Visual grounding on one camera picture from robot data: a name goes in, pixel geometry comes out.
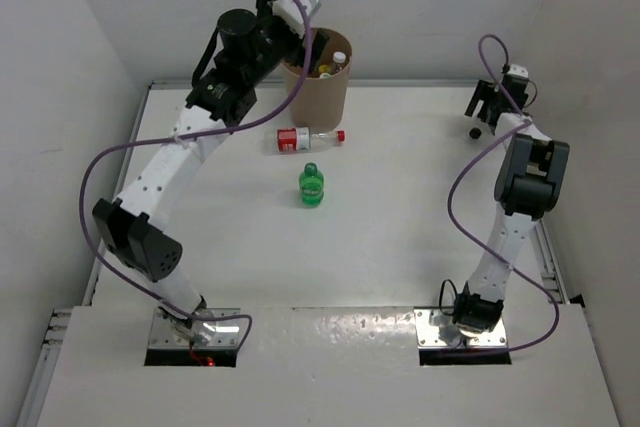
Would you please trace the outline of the blue label clear bottle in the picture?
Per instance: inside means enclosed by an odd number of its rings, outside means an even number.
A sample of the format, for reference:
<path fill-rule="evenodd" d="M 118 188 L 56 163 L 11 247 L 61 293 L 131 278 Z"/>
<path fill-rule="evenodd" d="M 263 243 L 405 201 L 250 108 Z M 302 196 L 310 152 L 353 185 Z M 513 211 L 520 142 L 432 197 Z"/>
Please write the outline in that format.
<path fill-rule="evenodd" d="M 342 51 L 335 51 L 332 54 L 332 62 L 331 62 L 331 74 L 335 75 L 339 73 L 347 64 L 348 57 Z"/>

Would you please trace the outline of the clear bottle yellow cap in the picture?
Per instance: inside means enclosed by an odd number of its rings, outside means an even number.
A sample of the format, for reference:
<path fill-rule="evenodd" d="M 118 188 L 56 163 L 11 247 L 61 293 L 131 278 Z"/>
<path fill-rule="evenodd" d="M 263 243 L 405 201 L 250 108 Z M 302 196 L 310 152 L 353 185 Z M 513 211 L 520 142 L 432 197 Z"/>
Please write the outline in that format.
<path fill-rule="evenodd" d="M 318 75 L 320 78 L 328 78 L 333 75 L 333 69 L 328 64 L 322 64 L 318 67 Z"/>

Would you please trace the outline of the red label clear bottle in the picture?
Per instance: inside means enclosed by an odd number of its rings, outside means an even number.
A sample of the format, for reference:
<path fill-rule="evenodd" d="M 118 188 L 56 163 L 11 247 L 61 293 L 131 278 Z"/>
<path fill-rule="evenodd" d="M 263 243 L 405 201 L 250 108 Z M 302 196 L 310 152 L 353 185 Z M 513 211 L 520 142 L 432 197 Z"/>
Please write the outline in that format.
<path fill-rule="evenodd" d="M 318 151 L 341 145 L 346 139 L 344 130 L 313 133 L 307 127 L 278 129 L 276 146 L 280 153 Z"/>

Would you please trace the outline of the black label clear bottle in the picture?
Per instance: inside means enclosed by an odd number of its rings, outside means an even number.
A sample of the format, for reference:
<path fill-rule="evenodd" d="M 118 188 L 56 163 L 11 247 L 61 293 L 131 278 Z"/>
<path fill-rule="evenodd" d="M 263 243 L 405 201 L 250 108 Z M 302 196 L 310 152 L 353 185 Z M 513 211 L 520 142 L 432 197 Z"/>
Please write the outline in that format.
<path fill-rule="evenodd" d="M 471 139 L 477 140 L 477 139 L 479 139 L 481 137 L 481 135 L 482 135 L 482 132 L 481 132 L 481 130 L 479 128 L 472 128 L 469 131 L 469 137 Z"/>

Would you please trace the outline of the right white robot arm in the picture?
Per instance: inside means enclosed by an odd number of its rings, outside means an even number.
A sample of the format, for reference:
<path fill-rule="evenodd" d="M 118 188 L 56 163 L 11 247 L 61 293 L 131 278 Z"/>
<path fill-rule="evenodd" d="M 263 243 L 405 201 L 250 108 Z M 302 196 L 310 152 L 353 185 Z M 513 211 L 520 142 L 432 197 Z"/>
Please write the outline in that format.
<path fill-rule="evenodd" d="M 501 140 L 505 157 L 494 186 L 496 217 L 488 247 L 454 302 L 453 323 L 464 331 L 490 332 L 497 325 L 524 241 L 560 197 L 570 146 L 543 134 L 520 112 L 529 83 L 526 68 L 506 65 L 499 84 L 478 82 L 465 111 Z"/>

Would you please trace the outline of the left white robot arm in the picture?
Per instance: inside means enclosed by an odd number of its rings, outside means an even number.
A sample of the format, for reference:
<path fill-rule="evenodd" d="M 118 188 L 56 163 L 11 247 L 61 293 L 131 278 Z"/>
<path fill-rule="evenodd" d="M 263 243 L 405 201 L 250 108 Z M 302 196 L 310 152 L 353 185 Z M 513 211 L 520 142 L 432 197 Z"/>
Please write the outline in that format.
<path fill-rule="evenodd" d="M 256 0 L 254 10 L 223 13 L 169 136 L 155 141 L 157 152 L 134 181 L 92 209 L 107 251 L 144 278 L 143 291 L 180 322 L 200 319 L 206 302 L 181 271 L 181 244 L 164 232 L 171 210 L 213 151 L 253 128 L 244 118 L 257 86 L 282 62 L 304 74 L 318 62 L 328 42 L 312 37 L 319 8 L 320 0 Z"/>

